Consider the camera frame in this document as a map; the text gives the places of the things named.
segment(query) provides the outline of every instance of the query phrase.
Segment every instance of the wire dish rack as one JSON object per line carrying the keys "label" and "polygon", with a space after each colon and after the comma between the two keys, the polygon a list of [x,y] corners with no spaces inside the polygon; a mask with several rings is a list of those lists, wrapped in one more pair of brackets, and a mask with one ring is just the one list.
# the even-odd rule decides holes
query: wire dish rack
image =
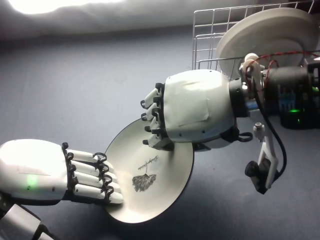
{"label": "wire dish rack", "polygon": [[193,16],[192,70],[211,69],[220,71],[220,61],[233,61],[232,69],[235,69],[235,61],[243,59],[244,56],[215,58],[216,49],[225,33],[246,17],[257,12],[275,8],[295,8],[312,13],[313,7],[316,5],[315,3],[317,3],[315,0],[306,0],[195,11]]}

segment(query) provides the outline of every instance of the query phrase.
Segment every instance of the red wire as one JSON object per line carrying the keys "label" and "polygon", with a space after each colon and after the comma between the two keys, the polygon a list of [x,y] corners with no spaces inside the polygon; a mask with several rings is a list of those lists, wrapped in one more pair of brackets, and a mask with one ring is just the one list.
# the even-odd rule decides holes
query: red wire
{"label": "red wire", "polygon": [[[314,57],[320,57],[319,55],[312,53],[312,52],[308,52],[308,51],[286,51],[286,52],[276,52],[273,54],[266,54],[266,55],[262,55],[260,57],[258,57],[256,60],[251,61],[248,66],[245,68],[245,72],[244,72],[244,78],[245,78],[245,82],[248,84],[249,89],[251,89],[251,82],[248,81],[248,69],[250,68],[250,66],[254,63],[257,62],[259,63],[259,60],[261,59],[265,59],[265,58],[270,58],[272,56],[283,56],[283,55],[293,55],[293,54],[305,54],[305,55],[312,55]],[[269,71],[271,68],[271,65],[273,63],[276,63],[277,68],[279,67],[278,61],[277,60],[272,60],[269,64],[268,64],[268,70],[266,72],[266,78],[265,78],[265,83],[264,83],[264,88],[266,88],[267,82],[268,82],[268,76],[269,76]]]}

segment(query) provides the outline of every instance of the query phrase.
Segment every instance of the black cable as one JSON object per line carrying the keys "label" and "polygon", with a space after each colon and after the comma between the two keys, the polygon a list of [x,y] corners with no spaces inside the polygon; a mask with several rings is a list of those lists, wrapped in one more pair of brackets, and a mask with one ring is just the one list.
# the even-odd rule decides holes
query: black cable
{"label": "black cable", "polygon": [[274,138],[276,139],[276,141],[278,142],[280,148],[281,148],[281,151],[282,151],[282,155],[283,155],[283,164],[282,164],[282,168],[279,172],[279,174],[276,174],[274,176],[274,181],[277,180],[285,171],[286,169],[286,166],[287,166],[287,152],[286,152],[286,149],[285,149],[285,146],[283,144],[283,142],[281,141],[279,135],[277,134],[276,130],[274,129],[274,127],[272,126],[264,108],[262,107],[262,104],[260,102],[260,98],[258,96],[258,90],[256,88],[256,83],[255,81],[253,81],[253,86],[254,86],[254,97],[255,97],[255,101],[256,101],[256,104],[264,118],[264,121],[265,123],[267,124],[267,126],[269,127],[269,129],[271,130],[272,134],[274,135]]}

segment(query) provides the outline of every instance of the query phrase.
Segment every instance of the metal wire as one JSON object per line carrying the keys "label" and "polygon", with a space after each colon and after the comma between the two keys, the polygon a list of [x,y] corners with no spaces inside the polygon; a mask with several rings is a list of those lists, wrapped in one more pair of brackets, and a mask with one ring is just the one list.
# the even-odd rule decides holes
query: metal wire
{"label": "metal wire", "polygon": [[[204,68],[201,63],[207,63],[206,68],[212,69],[212,64],[215,62],[215,69],[217,70],[219,61],[233,60],[233,67],[236,59],[242,59],[241,57],[233,58],[214,58],[216,55],[216,46],[225,33],[235,24],[245,19],[249,15],[255,12],[261,12],[267,9],[290,7],[299,9],[299,6],[306,6],[309,4],[308,13],[311,12],[315,0],[295,1],[285,3],[272,3],[272,4],[259,4],[259,5],[246,5],[235,7],[224,7],[215,9],[198,10],[193,15],[193,50],[192,50],[192,70]],[[204,15],[212,14],[210,22],[201,22],[197,24],[198,19],[202,19]],[[227,18],[227,21],[221,21],[221,18]]]}

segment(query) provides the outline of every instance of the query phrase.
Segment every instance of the white plate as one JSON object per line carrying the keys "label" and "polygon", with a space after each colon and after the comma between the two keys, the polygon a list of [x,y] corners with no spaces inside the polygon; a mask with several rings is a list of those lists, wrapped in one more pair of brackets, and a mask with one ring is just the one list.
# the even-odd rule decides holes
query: white plate
{"label": "white plate", "polygon": [[105,152],[124,198],[123,204],[105,208],[124,223],[145,222],[169,208],[185,189],[194,165],[191,143],[176,143],[172,152],[143,145],[151,135],[145,126],[145,121],[134,121]]}
{"label": "white plate", "polygon": [[[319,26],[305,11],[295,8],[275,8],[257,12],[230,28],[219,41],[216,58],[244,57],[287,51],[314,51],[319,38]],[[302,55],[274,57],[279,66],[297,66]],[[238,78],[241,59],[221,60],[221,71]]]}

